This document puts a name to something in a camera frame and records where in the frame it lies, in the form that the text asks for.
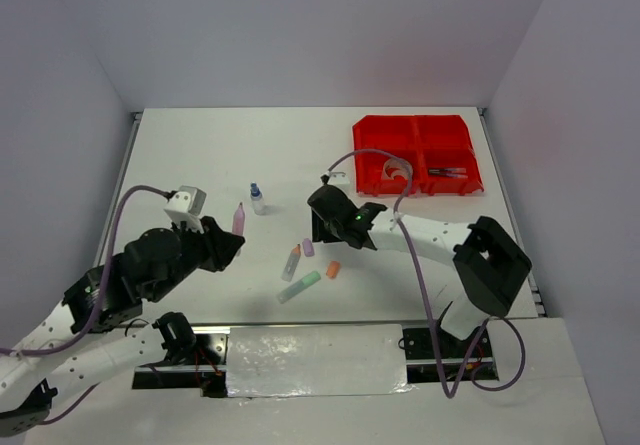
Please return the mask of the purple highlighter cap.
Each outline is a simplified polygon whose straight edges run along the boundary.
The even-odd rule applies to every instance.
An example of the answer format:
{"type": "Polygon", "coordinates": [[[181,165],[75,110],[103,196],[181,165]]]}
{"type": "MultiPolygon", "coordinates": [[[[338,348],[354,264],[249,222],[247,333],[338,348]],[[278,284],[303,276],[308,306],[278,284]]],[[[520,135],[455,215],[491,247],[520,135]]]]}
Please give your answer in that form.
{"type": "Polygon", "coordinates": [[[306,257],[313,257],[315,255],[313,243],[309,238],[305,238],[302,241],[302,249],[306,257]]]}

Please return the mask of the blue pen with label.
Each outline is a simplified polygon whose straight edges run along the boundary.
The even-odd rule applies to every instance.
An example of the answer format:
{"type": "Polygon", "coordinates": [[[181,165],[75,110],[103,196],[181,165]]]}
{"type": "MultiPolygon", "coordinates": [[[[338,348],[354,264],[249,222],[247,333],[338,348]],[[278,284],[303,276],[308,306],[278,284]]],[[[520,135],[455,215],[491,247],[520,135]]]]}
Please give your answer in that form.
{"type": "Polygon", "coordinates": [[[464,167],[442,167],[442,168],[428,168],[430,175],[446,175],[446,174],[462,174],[467,173],[467,169],[464,167]]]}

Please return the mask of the dark blue pen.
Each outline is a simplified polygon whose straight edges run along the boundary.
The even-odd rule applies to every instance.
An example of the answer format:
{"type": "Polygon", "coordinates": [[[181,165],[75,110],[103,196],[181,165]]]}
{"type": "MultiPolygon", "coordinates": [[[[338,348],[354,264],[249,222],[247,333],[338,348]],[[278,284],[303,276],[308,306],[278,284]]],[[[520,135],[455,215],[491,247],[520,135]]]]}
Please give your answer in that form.
{"type": "Polygon", "coordinates": [[[467,180],[469,177],[466,174],[459,173],[436,173],[436,174],[428,174],[429,178],[432,179],[455,179],[455,180],[467,180]]]}

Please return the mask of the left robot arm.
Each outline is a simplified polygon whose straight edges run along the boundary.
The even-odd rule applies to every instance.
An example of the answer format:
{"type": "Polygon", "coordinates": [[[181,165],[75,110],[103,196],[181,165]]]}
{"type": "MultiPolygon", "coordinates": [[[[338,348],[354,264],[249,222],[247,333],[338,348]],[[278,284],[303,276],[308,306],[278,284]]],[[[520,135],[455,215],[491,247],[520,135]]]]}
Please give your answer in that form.
{"type": "Polygon", "coordinates": [[[202,229],[154,228],[86,272],[14,351],[1,356],[1,434],[51,421],[56,399],[137,366],[182,364],[198,348],[187,318],[167,312],[110,344],[101,337],[141,316],[197,270],[222,272],[245,243],[211,217],[202,229]]]}

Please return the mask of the large silver tape roll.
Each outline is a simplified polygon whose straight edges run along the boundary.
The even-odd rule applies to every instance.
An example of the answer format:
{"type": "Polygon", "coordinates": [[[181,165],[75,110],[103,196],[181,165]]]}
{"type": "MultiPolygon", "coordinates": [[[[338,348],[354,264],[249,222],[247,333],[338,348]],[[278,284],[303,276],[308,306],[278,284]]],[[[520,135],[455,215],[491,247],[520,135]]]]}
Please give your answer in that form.
{"type": "Polygon", "coordinates": [[[406,182],[412,181],[413,167],[404,159],[389,158],[382,166],[381,179],[383,181],[397,181],[400,179],[406,182]]]}

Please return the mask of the pink highlighter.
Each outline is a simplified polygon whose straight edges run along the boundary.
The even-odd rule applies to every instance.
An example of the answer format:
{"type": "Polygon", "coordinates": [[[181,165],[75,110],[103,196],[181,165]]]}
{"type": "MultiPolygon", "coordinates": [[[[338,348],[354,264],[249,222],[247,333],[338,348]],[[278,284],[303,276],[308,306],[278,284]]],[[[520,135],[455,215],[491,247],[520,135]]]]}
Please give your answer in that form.
{"type": "Polygon", "coordinates": [[[246,219],[246,215],[245,215],[243,203],[240,202],[233,215],[232,233],[234,235],[237,235],[237,236],[244,235],[245,219],[246,219]]]}

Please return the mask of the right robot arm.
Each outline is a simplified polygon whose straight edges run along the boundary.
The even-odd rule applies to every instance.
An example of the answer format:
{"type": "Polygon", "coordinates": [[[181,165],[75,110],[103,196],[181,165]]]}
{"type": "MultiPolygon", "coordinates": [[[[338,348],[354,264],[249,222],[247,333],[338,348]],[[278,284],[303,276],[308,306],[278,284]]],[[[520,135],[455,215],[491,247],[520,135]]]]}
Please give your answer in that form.
{"type": "Polygon", "coordinates": [[[321,186],[307,204],[314,242],[413,253],[454,268],[462,292],[434,334],[446,356],[460,354],[485,320],[507,317],[532,269],[526,253],[491,217],[467,224],[406,215],[374,202],[358,207],[333,185],[321,186]]]}

